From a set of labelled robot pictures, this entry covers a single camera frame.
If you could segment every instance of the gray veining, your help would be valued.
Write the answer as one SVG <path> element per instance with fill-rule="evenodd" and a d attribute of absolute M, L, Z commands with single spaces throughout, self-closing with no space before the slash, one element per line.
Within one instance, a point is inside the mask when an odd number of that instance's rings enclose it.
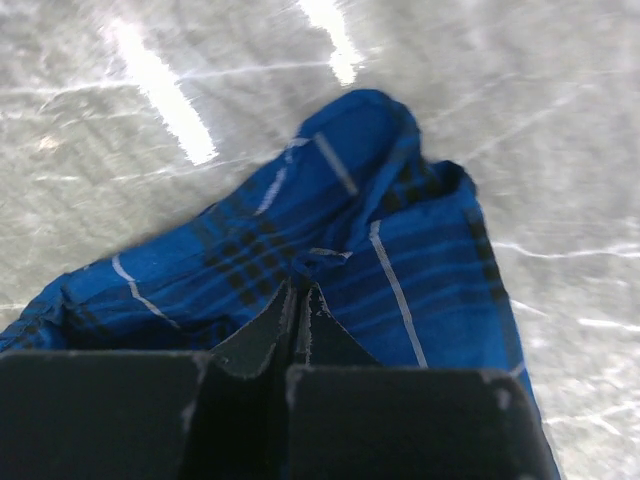
<path fill-rule="evenodd" d="M 0 0 L 0 326 L 354 87 L 478 183 L 566 478 L 640 477 L 640 1 Z"/>

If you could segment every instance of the blue fabric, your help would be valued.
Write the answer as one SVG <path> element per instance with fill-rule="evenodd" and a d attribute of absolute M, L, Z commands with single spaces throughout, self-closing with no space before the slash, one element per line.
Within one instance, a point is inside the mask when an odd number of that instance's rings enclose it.
<path fill-rule="evenodd" d="M 210 349 L 291 276 L 385 365 L 500 368 L 533 395 L 473 182 L 427 163 L 413 116 L 374 90 L 313 115 L 187 224 L 59 277 L 0 351 Z"/>

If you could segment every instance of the glossy floor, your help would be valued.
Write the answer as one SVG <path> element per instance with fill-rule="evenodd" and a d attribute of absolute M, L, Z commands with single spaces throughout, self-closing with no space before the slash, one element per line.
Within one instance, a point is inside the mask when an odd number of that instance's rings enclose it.
<path fill-rule="evenodd" d="M 640 477 L 638 0 L 0 0 L 0 30 L 0 325 L 381 88 L 479 185 L 567 478 Z"/>

